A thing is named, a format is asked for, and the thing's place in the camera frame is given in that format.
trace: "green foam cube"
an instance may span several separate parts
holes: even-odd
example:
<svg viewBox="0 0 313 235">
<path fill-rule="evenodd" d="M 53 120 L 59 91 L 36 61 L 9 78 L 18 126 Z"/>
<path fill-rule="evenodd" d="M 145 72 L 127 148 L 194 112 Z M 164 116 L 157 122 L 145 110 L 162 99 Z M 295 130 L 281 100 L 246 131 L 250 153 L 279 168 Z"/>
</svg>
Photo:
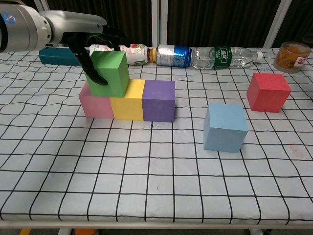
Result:
<svg viewBox="0 0 313 235">
<path fill-rule="evenodd" d="M 124 97 L 129 82 L 125 52 L 94 51 L 91 60 L 99 75 L 108 82 L 108 85 L 102 86 L 93 82 L 86 75 L 91 94 L 101 97 Z"/>
</svg>

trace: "checkered tablecloth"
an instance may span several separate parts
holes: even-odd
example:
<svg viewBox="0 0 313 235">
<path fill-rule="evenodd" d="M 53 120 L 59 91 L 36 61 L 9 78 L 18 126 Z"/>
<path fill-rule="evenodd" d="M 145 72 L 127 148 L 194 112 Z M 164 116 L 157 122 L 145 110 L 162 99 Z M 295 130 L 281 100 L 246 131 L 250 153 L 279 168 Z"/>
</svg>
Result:
<svg viewBox="0 0 313 235">
<path fill-rule="evenodd" d="M 80 67 L 0 54 L 0 219 L 312 225 L 313 54 L 276 114 L 246 98 L 253 73 L 279 73 L 262 51 L 245 69 L 129 66 L 175 81 L 174 123 L 85 118 Z M 244 105 L 240 153 L 203 150 L 211 102 Z"/>
</svg>

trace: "plastic bottle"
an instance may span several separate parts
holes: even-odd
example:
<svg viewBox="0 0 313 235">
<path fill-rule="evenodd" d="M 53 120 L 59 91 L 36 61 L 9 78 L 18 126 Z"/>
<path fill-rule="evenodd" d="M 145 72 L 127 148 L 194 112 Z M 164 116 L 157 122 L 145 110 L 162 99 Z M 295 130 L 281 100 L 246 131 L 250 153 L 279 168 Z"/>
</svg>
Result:
<svg viewBox="0 0 313 235">
<path fill-rule="evenodd" d="M 191 48 L 159 45 L 156 48 L 156 63 L 162 66 L 188 67 L 191 63 Z"/>
<path fill-rule="evenodd" d="M 195 47 L 192 49 L 191 65 L 197 69 L 223 69 L 243 67 L 260 62 L 263 54 L 243 47 Z"/>
<path fill-rule="evenodd" d="M 145 65 L 147 63 L 156 62 L 156 49 L 148 48 L 143 44 L 131 44 L 130 47 L 119 46 L 119 48 L 126 52 L 127 64 L 129 65 Z M 94 51 L 112 51 L 106 45 L 93 44 L 89 47 L 90 55 Z"/>
</svg>

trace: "light blue foam cube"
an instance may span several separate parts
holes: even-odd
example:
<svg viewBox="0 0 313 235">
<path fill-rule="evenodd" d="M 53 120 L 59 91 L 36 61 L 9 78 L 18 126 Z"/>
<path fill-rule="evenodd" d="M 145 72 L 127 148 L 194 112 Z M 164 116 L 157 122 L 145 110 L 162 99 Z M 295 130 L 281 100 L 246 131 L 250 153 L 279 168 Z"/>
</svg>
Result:
<svg viewBox="0 0 313 235">
<path fill-rule="evenodd" d="M 243 106 L 209 104 L 203 126 L 203 148 L 238 153 L 248 133 Z"/>
</svg>

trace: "purple foam cube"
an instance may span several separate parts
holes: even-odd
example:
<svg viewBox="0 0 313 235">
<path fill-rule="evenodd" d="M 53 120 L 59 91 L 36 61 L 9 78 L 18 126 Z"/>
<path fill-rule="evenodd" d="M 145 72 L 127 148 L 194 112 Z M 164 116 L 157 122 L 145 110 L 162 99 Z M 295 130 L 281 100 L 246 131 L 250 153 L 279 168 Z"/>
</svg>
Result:
<svg viewBox="0 0 313 235">
<path fill-rule="evenodd" d="M 143 90 L 142 108 L 145 121 L 173 122 L 175 82 L 147 80 Z"/>
</svg>

